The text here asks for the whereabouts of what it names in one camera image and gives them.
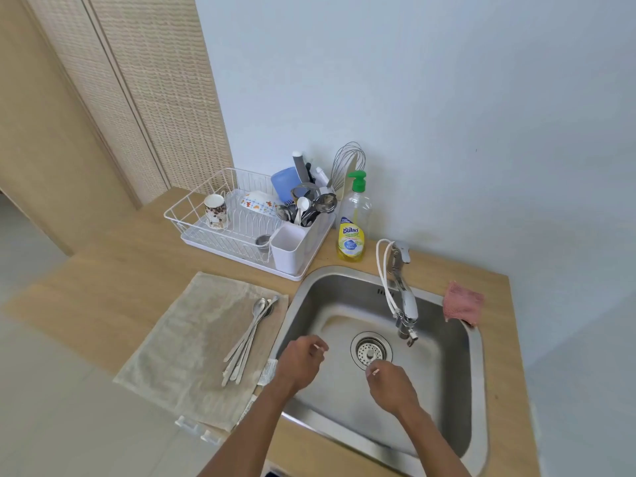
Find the person's right hand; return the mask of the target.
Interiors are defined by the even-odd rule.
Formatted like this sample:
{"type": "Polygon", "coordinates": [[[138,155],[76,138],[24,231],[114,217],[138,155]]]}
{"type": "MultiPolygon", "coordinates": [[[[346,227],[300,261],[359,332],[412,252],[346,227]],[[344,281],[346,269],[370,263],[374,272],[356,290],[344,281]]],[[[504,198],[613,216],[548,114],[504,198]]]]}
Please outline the person's right hand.
{"type": "Polygon", "coordinates": [[[396,418],[406,418],[421,410],[416,390],[401,366],[395,365],[391,388],[370,389],[370,394],[380,408],[396,418]]]}

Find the person's left hand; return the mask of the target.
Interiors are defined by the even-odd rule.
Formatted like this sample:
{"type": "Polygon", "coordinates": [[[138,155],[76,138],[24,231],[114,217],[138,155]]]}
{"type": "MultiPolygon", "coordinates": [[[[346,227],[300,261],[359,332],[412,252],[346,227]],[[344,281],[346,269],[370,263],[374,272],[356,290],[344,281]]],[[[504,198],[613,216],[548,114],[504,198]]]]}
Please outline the person's left hand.
{"type": "Polygon", "coordinates": [[[282,352],[272,383],[284,388],[291,397],[312,383],[320,366],[313,367],[307,363],[303,356],[302,337],[299,337],[292,340],[282,352]]]}

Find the person's left forearm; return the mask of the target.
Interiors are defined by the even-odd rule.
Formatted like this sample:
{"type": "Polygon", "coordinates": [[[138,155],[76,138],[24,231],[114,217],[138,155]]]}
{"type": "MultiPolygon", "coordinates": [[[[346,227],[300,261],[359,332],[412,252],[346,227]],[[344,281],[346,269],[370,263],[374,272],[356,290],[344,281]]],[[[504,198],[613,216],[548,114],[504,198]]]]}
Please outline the person's left forearm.
{"type": "Polygon", "coordinates": [[[298,390],[294,380],[267,384],[197,477],[260,477],[282,411],[298,390]]]}

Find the person's right forearm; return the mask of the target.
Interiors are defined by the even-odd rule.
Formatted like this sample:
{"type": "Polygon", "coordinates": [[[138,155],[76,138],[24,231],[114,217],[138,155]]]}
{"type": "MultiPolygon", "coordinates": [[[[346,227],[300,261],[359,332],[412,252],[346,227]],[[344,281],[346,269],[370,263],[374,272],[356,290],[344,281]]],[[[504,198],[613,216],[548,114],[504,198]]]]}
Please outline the person's right forearm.
{"type": "Polygon", "coordinates": [[[398,409],[396,417],[407,433],[426,477],[471,477],[426,411],[409,405],[398,409]]]}

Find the steel sink drain strainer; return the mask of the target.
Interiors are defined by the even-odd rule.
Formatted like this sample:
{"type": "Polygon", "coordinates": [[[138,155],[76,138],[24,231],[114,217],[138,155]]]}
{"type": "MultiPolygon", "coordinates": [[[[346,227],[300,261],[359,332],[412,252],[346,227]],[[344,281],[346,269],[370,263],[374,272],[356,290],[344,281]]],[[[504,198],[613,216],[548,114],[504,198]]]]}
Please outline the steel sink drain strainer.
{"type": "Polygon", "coordinates": [[[354,364],[365,370],[375,360],[393,361],[393,350],[389,341],[381,334],[365,331],[351,341],[350,354],[354,364]]]}

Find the long silver spoon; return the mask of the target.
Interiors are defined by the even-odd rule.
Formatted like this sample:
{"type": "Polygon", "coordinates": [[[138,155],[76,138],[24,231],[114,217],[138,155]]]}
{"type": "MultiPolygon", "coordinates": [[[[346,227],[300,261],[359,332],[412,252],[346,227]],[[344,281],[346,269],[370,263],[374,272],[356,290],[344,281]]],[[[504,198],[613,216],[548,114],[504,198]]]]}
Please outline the long silver spoon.
{"type": "Polygon", "coordinates": [[[243,348],[242,351],[242,355],[240,357],[240,365],[238,366],[238,370],[233,372],[233,375],[230,377],[231,381],[234,381],[234,383],[236,385],[240,384],[241,380],[242,380],[242,376],[243,376],[243,372],[247,363],[247,360],[249,358],[249,353],[250,353],[250,349],[256,334],[256,330],[258,328],[258,324],[260,323],[260,321],[264,318],[264,316],[259,316],[257,318],[257,320],[255,321],[249,336],[247,337],[246,340],[246,344],[243,348]]]}
{"type": "Polygon", "coordinates": [[[239,338],[236,344],[234,344],[231,351],[229,351],[223,360],[223,362],[227,362],[228,365],[222,374],[222,387],[226,387],[228,382],[234,382],[237,385],[241,382],[243,372],[247,366],[247,360],[249,359],[251,346],[256,336],[258,324],[271,314],[277,300],[277,296],[273,299],[265,299],[262,297],[254,303],[252,307],[253,318],[248,329],[239,338]]]}
{"type": "Polygon", "coordinates": [[[239,340],[236,342],[236,344],[233,346],[233,348],[231,349],[231,351],[229,351],[229,353],[227,354],[226,358],[224,358],[223,362],[228,362],[231,360],[231,358],[234,356],[235,352],[237,351],[241,351],[241,348],[243,348],[244,343],[247,341],[247,337],[250,334],[250,331],[255,323],[255,321],[257,320],[257,318],[259,316],[261,316],[263,314],[263,312],[268,312],[269,310],[266,311],[266,307],[268,307],[270,300],[265,299],[264,297],[260,298],[258,301],[256,301],[252,307],[252,315],[253,315],[253,319],[250,323],[250,325],[248,326],[246,332],[239,338],[239,340]]]}
{"type": "Polygon", "coordinates": [[[227,381],[234,382],[238,385],[241,382],[242,375],[249,358],[251,345],[256,336],[256,330],[261,320],[269,316],[272,313],[276,302],[280,299],[279,295],[275,295],[272,299],[261,298],[256,302],[253,310],[261,310],[258,314],[254,314],[254,319],[250,328],[246,332],[246,336],[241,343],[237,346],[234,353],[231,355],[230,362],[235,360],[235,364],[232,367],[232,372],[228,378],[224,377],[225,383],[227,381]]]}

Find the chrome faucet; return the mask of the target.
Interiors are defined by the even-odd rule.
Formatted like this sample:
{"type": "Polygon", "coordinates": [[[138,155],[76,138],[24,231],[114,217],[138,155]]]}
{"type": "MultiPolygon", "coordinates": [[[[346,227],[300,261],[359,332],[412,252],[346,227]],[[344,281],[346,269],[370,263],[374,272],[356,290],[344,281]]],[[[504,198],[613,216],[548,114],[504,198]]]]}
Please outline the chrome faucet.
{"type": "Polygon", "coordinates": [[[388,272],[393,278],[396,290],[401,297],[401,303],[395,303],[388,290],[386,290],[386,296],[389,296],[389,303],[393,308],[392,312],[396,321],[398,337],[405,340],[407,347],[410,348],[418,340],[415,330],[415,324],[418,320],[418,308],[415,295],[402,274],[403,266],[411,262],[409,247],[405,243],[392,241],[386,248],[386,254],[385,272],[388,272]]]}

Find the pink dish cloth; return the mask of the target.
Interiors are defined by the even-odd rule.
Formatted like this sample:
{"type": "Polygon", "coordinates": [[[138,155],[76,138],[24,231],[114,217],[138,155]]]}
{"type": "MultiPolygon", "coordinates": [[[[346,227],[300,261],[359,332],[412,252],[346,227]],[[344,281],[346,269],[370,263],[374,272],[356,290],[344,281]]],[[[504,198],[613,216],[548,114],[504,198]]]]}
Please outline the pink dish cloth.
{"type": "Polygon", "coordinates": [[[483,294],[467,289],[452,280],[443,297],[443,317],[447,322],[457,319],[475,328],[480,322],[484,303],[483,294]]]}

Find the yellow dish soap pump bottle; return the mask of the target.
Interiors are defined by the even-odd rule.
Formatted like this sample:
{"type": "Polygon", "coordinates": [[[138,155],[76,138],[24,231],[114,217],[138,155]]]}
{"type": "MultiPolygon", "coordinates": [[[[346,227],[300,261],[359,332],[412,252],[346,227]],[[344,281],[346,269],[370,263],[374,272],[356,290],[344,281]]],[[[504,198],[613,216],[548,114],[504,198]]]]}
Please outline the yellow dish soap pump bottle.
{"type": "Polygon", "coordinates": [[[347,174],[352,186],[340,203],[337,254],[343,260],[361,261],[366,250],[372,203],[366,193],[366,172],[354,170],[347,174]]]}

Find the white plastic drip tray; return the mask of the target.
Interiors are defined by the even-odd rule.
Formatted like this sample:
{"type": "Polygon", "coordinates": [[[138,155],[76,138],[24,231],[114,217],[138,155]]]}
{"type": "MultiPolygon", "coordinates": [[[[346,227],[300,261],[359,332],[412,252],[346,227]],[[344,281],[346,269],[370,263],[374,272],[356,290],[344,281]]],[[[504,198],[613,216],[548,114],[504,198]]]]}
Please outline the white plastic drip tray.
{"type": "Polygon", "coordinates": [[[231,231],[215,232],[206,224],[203,217],[199,222],[183,232],[181,239],[190,246],[200,248],[217,256],[298,282],[304,278],[311,262],[331,231],[335,219],[334,214],[321,214],[313,225],[308,227],[310,231],[306,242],[305,259],[296,276],[277,271],[274,267],[274,258],[270,247],[268,250],[262,251],[255,245],[257,237],[264,234],[272,236],[280,225],[275,229],[255,229],[254,237],[251,237],[231,231]]]}

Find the beige towel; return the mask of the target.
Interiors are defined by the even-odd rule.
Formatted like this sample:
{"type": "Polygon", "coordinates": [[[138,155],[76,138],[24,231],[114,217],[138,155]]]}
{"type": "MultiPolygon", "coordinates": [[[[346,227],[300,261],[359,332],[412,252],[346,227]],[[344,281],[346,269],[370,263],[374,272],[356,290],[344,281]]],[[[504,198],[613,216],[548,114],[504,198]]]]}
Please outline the beige towel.
{"type": "Polygon", "coordinates": [[[252,307],[277,292],[199,272],[127,360],[114,382],[195,422],[230,432],[255,391],[289,305],[280,294],[258,324],[238,384],[222,386],[227,353],[252,322],[252,307]]]}

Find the white patterned bowl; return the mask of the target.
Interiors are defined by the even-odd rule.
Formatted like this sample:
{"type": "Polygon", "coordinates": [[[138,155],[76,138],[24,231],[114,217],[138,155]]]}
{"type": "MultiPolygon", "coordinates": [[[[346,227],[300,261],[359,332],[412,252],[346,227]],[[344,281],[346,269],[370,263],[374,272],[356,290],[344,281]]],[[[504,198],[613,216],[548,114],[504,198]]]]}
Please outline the white patterned bowl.
{"type": "Polygon", "coordinates": [[[240,197],[240,205],[260,215],[276,218],[279,217],[277,209],[283,203],[275,194],[254,190],[240,197]]]}

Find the blue plastic cup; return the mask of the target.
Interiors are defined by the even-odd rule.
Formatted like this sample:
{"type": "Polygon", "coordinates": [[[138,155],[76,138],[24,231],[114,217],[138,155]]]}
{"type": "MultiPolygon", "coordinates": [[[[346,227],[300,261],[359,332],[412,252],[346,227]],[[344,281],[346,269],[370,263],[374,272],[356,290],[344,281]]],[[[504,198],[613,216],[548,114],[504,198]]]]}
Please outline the blue plastic cup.
{"type": "Polygon", "coordinates": [[[293,203],[292,191],[301,184],[301,179],[295,167],[285,168],[271,176],[272,186],[281,200],[285,204],[293,203]]]}

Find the brown patterned mug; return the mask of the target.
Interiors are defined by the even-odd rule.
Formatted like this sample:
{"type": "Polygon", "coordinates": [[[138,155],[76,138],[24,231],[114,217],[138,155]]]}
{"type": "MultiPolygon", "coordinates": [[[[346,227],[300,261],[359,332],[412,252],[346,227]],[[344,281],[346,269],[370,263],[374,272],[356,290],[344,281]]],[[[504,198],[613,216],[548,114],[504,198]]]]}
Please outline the brown patterned mug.
{"type": "Polygon", "coordinates": [[[225,197],[221,194],[210,194],[205,197],[203,204],[205,206],[206,223],[211,230],[226,230],[229,219],[225,197]]]}

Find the light wood cabinet panel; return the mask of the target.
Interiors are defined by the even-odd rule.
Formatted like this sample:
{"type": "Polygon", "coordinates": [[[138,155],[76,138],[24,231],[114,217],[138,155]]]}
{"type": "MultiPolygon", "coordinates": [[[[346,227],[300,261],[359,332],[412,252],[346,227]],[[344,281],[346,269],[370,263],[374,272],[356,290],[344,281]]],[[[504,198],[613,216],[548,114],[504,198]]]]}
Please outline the light wood cabinet panel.
{"type": "Polygon", "coordinates": [[[68,256],[141,207],[27,0],[0,0],[0,191],[68,256]]]}

